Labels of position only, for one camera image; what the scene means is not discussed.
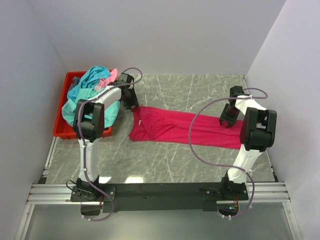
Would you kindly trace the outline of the magenta t shirt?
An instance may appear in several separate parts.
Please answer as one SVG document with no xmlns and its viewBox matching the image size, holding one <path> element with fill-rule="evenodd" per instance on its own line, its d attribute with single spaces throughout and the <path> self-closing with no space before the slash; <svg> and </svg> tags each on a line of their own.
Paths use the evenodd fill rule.
<svg viewBox="0 0 320 240">
<path fill-rule="evenodd" d="M 133 127 L 129 139 L 135 142 L 153 141 L 188 144 L 188 134 L 194 113 L 138 106 L 133 110 Z M 232 127 L 220 125 L 219 118 L 200 114 L 191 131 L 191 143 L 227 149 L 241 148 L 242 120 Z"/>
</svg>

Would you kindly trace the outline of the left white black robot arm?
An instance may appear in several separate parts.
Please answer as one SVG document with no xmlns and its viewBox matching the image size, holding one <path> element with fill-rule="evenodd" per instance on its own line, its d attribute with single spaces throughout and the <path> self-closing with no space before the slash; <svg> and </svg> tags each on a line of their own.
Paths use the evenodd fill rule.
<svg viewBox="0 0 320 240">
<path fill-rule="evenodd" d="M 139 105 L 134 87 L 125 83 L 107 86 L 88 100 L 80 99 L 76 106 L 73 130 L 80 147 L 80 172 L 72 193 L 88 201 L 105 196 L 99 184 L 98 146 L 105 130 L 105 110 L 118 101 L 127 109 Z"/>
</svg>

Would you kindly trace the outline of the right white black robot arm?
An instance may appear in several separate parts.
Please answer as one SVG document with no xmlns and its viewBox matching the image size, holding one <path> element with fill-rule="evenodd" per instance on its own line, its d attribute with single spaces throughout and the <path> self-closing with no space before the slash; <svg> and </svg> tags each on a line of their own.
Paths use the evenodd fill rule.
<svg viewBox="0 0 320 240">
<path fill-rule="evenodd" d="M 219 193 L 226 200 L 235 197 L 247 199 L 247 174 L 258 157 L 275 141 L 277 112 L 257 103 L 251 95 L 238 93 L 232 96 L 220 115 L 219 124 L 235 126 L 239 113 L 244 115 L 239 140 L 240 150 L 232 165 L 222 178 Z"/>
</svg>

